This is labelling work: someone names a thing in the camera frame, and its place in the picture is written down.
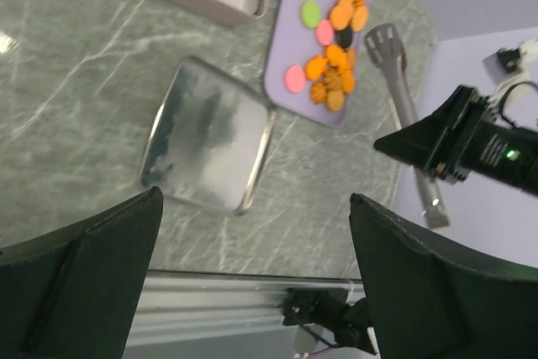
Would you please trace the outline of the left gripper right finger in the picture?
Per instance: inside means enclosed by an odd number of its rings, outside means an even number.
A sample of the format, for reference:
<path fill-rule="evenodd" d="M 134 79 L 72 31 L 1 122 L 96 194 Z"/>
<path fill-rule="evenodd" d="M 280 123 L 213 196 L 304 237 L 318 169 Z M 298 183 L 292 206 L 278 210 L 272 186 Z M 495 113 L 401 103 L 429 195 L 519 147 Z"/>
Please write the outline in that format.
<path fill-rule="evenodd" d="M 365 195 L 350 227 L 383 358 L 535 358 L 537 270 L 461 245 Z"/>

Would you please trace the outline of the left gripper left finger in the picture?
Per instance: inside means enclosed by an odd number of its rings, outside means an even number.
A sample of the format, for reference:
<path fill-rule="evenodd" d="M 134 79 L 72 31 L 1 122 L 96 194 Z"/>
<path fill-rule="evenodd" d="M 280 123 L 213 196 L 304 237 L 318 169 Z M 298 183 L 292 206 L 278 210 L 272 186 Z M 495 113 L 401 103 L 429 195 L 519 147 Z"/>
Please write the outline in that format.
<path fill-rule="evenodd" d="M 1 249 L 3 358 L 120 358 L 163 215 L 153 187 Z"/>

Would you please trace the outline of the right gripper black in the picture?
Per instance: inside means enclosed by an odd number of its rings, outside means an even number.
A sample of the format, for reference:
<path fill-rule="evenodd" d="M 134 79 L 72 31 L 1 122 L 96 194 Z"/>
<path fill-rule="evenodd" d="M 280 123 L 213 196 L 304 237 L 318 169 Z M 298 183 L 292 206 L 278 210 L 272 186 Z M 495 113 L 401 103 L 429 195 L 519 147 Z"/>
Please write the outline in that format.
<path fill-rule="evenodd" d="M 463 182 L 472 172 L 537 194 L 537 132 L 502 126 L 476 88 L 459 86 L 432 114 L 374 142 L 431 177 Z"/>

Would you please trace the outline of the metal tongs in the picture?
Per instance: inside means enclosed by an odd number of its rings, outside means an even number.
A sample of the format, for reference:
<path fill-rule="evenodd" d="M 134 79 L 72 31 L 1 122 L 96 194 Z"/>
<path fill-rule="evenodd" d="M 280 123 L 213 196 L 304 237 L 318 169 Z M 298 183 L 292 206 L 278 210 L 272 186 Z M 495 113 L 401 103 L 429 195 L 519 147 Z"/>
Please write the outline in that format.
<path fill-rule="evenodd" d="M 406 77 L 407 59 L 394 24 L 379 24 L 364 35 L 364 44 L 372 64 L 380 70 L 392 97 L 393 114 L 400 129 L 418 121 Z M 437 183 L 414 169 L 415 184 L 422 204 L 422 216 L 431 230 L 450 225 L 449 216 Z"/>

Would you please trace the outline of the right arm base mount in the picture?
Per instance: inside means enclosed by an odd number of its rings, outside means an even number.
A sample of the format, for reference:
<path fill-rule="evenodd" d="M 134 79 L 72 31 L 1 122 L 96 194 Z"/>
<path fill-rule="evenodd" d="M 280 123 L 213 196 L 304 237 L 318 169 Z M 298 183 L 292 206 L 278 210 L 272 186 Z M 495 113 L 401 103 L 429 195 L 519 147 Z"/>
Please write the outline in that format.
<path fill-rule="evenodd" d="M 376 355 L 367 300 L 348 304 L 342 290 L 290 288 L 282 303 L 283 324 L 296 325 L 329 348 L 355 348 Z"/>

